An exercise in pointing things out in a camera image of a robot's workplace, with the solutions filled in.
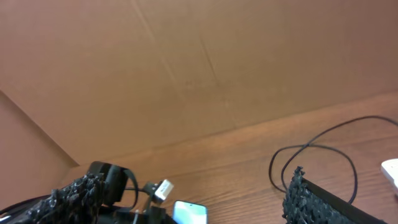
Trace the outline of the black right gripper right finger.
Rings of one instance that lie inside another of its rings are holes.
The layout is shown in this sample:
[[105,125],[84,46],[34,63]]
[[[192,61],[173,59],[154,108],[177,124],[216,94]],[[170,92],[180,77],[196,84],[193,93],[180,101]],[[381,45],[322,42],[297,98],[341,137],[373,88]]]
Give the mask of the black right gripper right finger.
[[298,166],[282,203],[288,224],[386,224],[304,178]]

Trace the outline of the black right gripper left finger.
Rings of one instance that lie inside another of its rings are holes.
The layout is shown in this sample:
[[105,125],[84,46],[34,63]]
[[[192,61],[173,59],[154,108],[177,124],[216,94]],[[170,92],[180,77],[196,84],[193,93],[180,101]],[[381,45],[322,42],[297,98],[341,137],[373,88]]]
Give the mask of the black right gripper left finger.
[[1,210],[1,223],[94,224],[105,198],[103,174],[86,174],[51,194]]

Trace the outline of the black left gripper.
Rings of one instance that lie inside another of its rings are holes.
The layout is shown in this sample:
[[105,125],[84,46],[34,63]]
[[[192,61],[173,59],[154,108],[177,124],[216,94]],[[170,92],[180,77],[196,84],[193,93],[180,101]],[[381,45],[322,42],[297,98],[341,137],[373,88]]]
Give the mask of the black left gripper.
[[159,207],[163,202],[155,201],[156,185],[148,182],[138,190],[149,196],[142,210],[119,212],[103,208],[99,213],[99,224],[174,224],[173,218],[167,214],[166,209]]

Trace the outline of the blue Galaxy smartphone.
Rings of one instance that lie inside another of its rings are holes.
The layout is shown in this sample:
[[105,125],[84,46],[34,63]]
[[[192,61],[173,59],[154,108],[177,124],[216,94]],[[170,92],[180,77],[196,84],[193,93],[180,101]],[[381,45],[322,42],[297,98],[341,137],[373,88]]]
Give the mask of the blue Galaxy smartphone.
[[177,224],[207,224],[208,210],[204,205],[177,200],[172,218]]

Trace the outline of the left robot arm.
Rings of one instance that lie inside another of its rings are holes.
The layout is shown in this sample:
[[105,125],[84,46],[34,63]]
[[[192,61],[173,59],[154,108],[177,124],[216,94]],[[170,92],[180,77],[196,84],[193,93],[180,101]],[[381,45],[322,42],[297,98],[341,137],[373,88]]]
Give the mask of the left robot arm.
[[[131,170],[100,161],[91,163],[88,173],[104,177],[103,206],[99,210],[97,224],[176,224],[166,209],[159,207],[174,188],[171,181],[148,182],[140,188]],[[133,205],[116,206],[123,193],[129,190],[128,180],[133,184]]]

